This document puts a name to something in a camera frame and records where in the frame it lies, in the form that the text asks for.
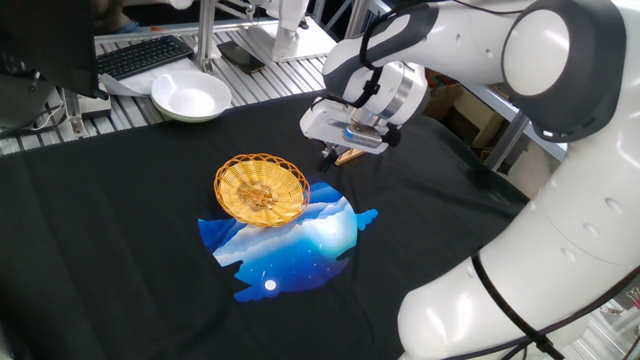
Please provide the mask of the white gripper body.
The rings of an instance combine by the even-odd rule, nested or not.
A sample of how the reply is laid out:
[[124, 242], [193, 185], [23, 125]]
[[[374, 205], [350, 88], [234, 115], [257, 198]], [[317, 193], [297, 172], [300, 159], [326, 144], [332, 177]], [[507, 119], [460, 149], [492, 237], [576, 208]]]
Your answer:
[[300, 122], [302, 133], [312, 139], [348, 149], [380, 154], [388, 148], [376, 128], [358, 124], [342, 104], [317, 98]]

